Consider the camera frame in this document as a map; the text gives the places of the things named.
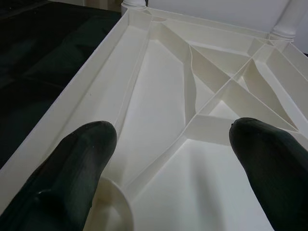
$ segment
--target dark floor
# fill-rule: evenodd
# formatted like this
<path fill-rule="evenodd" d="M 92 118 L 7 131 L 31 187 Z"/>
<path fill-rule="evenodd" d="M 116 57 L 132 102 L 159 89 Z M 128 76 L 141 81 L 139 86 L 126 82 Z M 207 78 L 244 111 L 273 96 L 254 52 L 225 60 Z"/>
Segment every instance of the dark floor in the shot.
<path fill-rule="evenodd" d="M 10 9 L 0 1 L 0 168 L 121 17 L 57 2 L 32 9 L 24 2 Z"/>

